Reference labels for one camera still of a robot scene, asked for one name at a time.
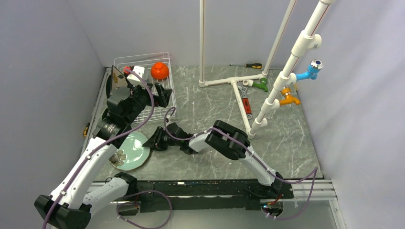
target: wire dish rack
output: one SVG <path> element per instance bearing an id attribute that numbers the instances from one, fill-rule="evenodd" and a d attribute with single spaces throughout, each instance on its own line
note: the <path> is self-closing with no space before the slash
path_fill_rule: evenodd
<path id="1" fill-rule="evenodd" d="M 165 63 L 169 68 L 169 77 L 164 80 L 155 80 L 150 75 L 150 69 L 152 65 L 156 62 Z M 144 54 L 144 55 L 137 55 L 137 56 L 125 56 L 125 57 L 118 57 L 114 60 L 114 66 L 118 68 L 122 73 L 124 72 L 125 66 L 141 66 L 145 68 L 144 74 L 148 76 L 149 83 L 160 83 L 165 89 L 171 88 L 173 92 L 170 96 L 169 104 L 167 108 L 164 107 L 155 107 L 152 117 L 150 121 L 156 121 L 164 119 L 166 111 L 171 107 L 176 106 L 176 96 L 174 93 L 174 85 L 173 85 L 173 78 L 171 75 L 171 67 L 170 67 L 170 56 L 168 52 L 158 52 L 158 53 L 151 53 L 151 54 Z M 152 88 L 152 93 L 158 95 L 156 88 Z M 150 114 L 151 107 L 147 106 L 134 120 L 133 123 L 141 123 L 143 122 Z"/>

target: red object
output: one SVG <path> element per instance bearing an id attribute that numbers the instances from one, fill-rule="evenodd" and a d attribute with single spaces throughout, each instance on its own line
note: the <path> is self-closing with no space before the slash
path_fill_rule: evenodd
<path id="1" fill-rule="evenodd" d="M 250 109 L 250 103 L 247 98 L 242 99 L 243 107 L 245 107 L 246 114 L 251 115 L 252 109 Z"/>
<path id="2" fill-rule="evenodd" d="M 150 75 L 156 80 L 164 80 L 169 74 L 169 68 L 162 62 L 155 63 L 150 69 Z"/>
<path id="3" fill-rule="evenodd" d="M 126 73 L 126 74 L 128 74 L 128 75 L 129 75 L 129 72 L 128 72 L 126 69 L 130 69 L 130 70 L 132 70 L 132 68 L 131 68 L 131 67 L 129 67 L 129 66 L 125 66 L 125 67 L 124 67 L 124 73 Z"/>
<path id="4" fill-rule="evenodd" d="M 270 205 L 275 205 L 277 203 L 277 201 L 281 198 L 281 194 L 278 195 L 277 199 L 275 201 L 270 202 Z"/>

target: green faucet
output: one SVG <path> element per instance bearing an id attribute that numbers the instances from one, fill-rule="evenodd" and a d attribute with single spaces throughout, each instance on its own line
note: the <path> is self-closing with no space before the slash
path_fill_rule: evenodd
<path id="1" fill-rule="evenodd" d="M 268 92 L 268 88 L 267 88 L 266 84 L 267 84 L 267 79 L 266 78 L 261 78 L 260 83 L 253 82 L 252 87 L 257 87 L 257 88 L 260 88 L 262 90 L 265 90 L 265 92 Z"/>

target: orange ball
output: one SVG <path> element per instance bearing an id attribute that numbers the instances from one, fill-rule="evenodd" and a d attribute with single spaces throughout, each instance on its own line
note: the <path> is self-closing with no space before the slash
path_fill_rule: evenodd
<path id="1" fill-rule="evenodd" d="M 162 62 L 156 62 L 150 69 L 150 75 L 156 80 L 164 80 L 169 74 L 169 68 Z"/>

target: red tool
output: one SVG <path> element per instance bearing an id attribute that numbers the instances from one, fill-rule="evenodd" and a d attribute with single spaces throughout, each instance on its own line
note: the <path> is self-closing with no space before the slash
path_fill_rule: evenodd
<path id="1" fill-rule="evenodd" d="M 247 99 L 247 94 L 246 94 L 247 87 L 243 86 L 242 82 L 238 82 L 238 89 L 239 89 L 239 93 L 241 94 L 241 97 L 242 97 L 242 103 L 243 103 L 243 107 L 245 108 L 247 119 L 251 119 L 252 118 L 252 109 L 250 108 L 250 103 L 249 103 L 249 100 Z"/>

